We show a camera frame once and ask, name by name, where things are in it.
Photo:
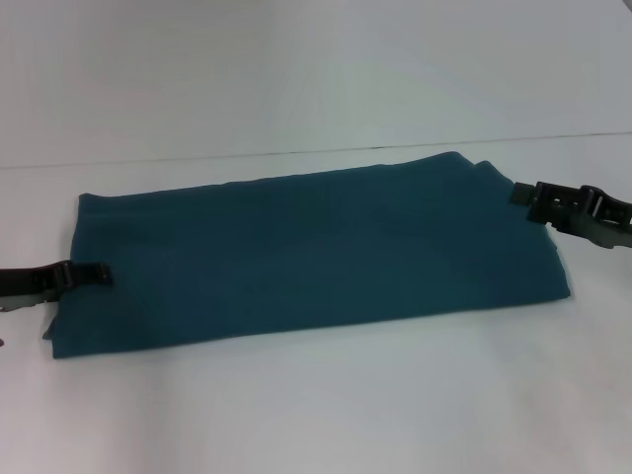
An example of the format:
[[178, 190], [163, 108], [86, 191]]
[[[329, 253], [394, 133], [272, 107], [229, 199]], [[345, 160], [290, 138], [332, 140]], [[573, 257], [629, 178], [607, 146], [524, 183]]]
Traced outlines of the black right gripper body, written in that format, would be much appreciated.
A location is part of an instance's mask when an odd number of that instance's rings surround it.
[[580, 187], [580, 236], [598, 247], [631, 247], [631, 204], [592, 186]]

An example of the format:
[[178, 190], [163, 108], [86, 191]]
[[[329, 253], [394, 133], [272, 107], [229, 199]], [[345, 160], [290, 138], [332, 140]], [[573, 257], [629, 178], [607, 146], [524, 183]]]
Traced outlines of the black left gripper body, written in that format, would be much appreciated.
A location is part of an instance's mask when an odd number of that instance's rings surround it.
[[32, 269], [1, 271], [1, 311], [54, 302], [74, 285], [69, 261]]

